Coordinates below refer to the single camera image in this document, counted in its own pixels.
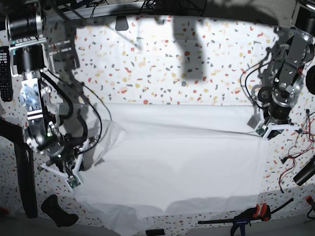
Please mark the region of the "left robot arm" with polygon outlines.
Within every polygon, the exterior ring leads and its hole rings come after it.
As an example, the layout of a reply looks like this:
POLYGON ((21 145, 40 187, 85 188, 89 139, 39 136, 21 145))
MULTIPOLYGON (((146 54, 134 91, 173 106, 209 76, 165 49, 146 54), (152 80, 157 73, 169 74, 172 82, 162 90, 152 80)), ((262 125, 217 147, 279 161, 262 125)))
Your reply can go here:
POLYGON ((315 57, 315 37, 310 33, 282 27, 274 27, 274 33, 278 40, 253 70, 258 73, 259 85, 249 89, 246 81, 241 83, 254 107, 248 126, 267 140, 285 129, 302 131, 289 114, 304 86, 303 69, 315 57))

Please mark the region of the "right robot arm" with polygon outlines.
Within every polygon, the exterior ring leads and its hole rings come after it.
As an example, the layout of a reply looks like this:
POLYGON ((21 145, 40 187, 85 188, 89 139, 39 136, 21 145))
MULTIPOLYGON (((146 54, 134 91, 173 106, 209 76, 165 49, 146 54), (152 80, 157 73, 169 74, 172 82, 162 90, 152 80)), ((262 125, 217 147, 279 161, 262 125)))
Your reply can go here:
POLYGON ((91 139, 80 110, 76 111, 76 118, 82 135, 73 137, 60 131, 63 122, 73 117, 74 108, 69 97, 44 73, 48 57, 44 54, 47 39, 43 9, 42 0, 0 2, 11 53, 6 62, 11 75, 22 78, 20 102, 27 111, 27 145, 49 157, 40 165, 41 169, 63 177, 74 188, 82 183, 79 170, 91 139))

